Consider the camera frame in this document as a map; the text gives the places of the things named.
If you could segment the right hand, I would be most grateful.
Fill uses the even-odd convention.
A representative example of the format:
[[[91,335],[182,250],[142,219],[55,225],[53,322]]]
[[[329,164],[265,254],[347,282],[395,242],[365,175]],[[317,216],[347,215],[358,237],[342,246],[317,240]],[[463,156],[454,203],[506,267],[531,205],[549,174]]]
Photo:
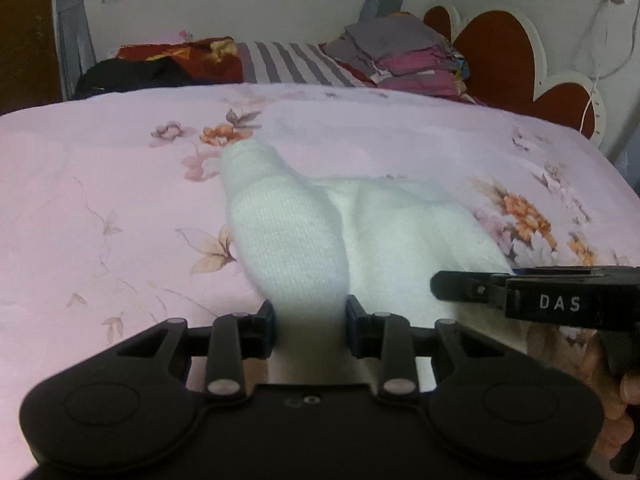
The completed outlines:
[[[634,422],[626,413],[639,404],[639,376],[627,373],[614,379],[595,330],[532,324],[527,331],[527,353],[532,358],[572,375],[599,397],[604,423],[594,448],[608,460],[620,454],[634,434]]]

